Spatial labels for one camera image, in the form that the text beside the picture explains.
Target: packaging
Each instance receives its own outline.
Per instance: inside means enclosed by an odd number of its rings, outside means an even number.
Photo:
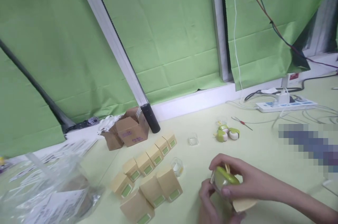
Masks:
[[[133,224],[146,224],[155,217],[154,208],[146,200],[140,189],[133,191],[125,198],[120,209]]]
[[[123,164],[122,170],[132,182],[141,175],[141,171],[139,170],[134,158],[129,159],[125,164]]]
[[[25,185],[22,177],[21,187],[8,190],[1,198],[3,223],[73,224],[92,213],[104,189],[90,185],[78,156],[64,156],[49,166],[33,154],[26,156],[38,168],[34,172],[38,176]]]
[[[180,183],[170,165],[165,166],[156,174],[156,178],[162,188],[165,198],[173,202],[183,193]]]
[[[134,188],[134,183],[123,173],[119,172],[110,184],[114,194],[123,199],[127,197]]]
[[[172,149],[177,144],[177,140],[175,138],[175,134],[172,132],[168,132],[162,136],[169,144],[170,149]]]
[[[144,176],[149,175],[149,173],[152,172],[153,169],[155,168],[154,164],[152,163],[146,152],[142,153],[139,157],[137,157],[135,161],[137,163],[139,170]]]
[[[154,208],[160,206],[165,201],[165,196],[155,174],[142,178],[140,189]]]
[[[155,144],[152,145],[146,152],[155,167],[163,160],[163,155]]]
[[[115,123],[116,130],[121,140],[127,147],[148,139],[149,125],[141,109],[130,108]]]
[[[169,144],[168,144],[168,142],[163,137],[159,138],[155,142],[155,145],[161,151],[161,153],[162,153],[163,156],[165,156],[170,151]]]
[[[115,123],[118,120],[119,116],[107,116],[100,121],[98,134],[104,136],[106,139],[109,151],[119,149],[124,144],[117,133]]]

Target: paper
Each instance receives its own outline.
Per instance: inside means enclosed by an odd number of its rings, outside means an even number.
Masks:
[[[37,204],[25,224],[57,224],[77,214],[88,189],[69,192],[57,192],[49,195]]]

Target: kraft paper box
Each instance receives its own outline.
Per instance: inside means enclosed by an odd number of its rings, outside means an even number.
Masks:
[[[165,198],[173,202],[183,193],[180,183],[170,165],[165,166],[156,174],[156,178],[162,188]]]
[[[159,138],[155,142],[155,145],[161,151],[161,153],[163,154],[163,156],[165,156],[170,151],[169,144],[168,144],[168,142],[163,137]]]
[[[155,174],[142,178],[140,189],[154,208],[165,201],[165,196]]]
[[[155,217],[154,208],[146,200],[140,189],[133,191],[122,200],[120,209],[127,219],[134,224],[146,224]]]
[[[117,133],[115,125],[108,132],[101,132],[101,135],[105,137],[109,151],[119,149],[124,144]]]
[[[168,142],[170,149],[176,146],[177,140],[175,134],[173,134],[172,132],[168,132],[165,135],[162,135],[162,137]]]
[[[125,174],[119,172],[112,180],[110,188],[115,195],[123,199],[130,194],[134,188],[134,183]]]
[[[152,163],[156,167],[163,160],[163,155],[158,147],[154,144],[147,151],[147,155],[151,159]]]
[[[129,159],[125,164],[123,164],[122,170],[132,182],[134,182],[141,175],[141,171],[139,170],[134,158]]]
[[[144,176],[147,176],[155,168],[146,152],[135,159],[137,166]]]
[[[118,135],[127,147],[148,139],[148,122],[137,107],[127,110],[115,126]]]

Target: power strip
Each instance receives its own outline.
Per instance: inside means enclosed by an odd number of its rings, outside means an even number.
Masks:
[[[308,110],[315,108],[314,105],[317,103],[303,99],[303,101],[295,101],[289,104],[273,104],[273,102],[258,102],[256,107],[260,112],[281,112],[281,111],[290,111],[290,110]]]

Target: plastic bag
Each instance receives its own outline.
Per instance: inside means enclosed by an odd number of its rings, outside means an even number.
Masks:
[[[21,193],[8,191],[0,199],[4,223],[71,224],[92,213],[104,189],[90,185],[78,156],[68,155],[49,167],[33,154],[26,156],[43,172]]]

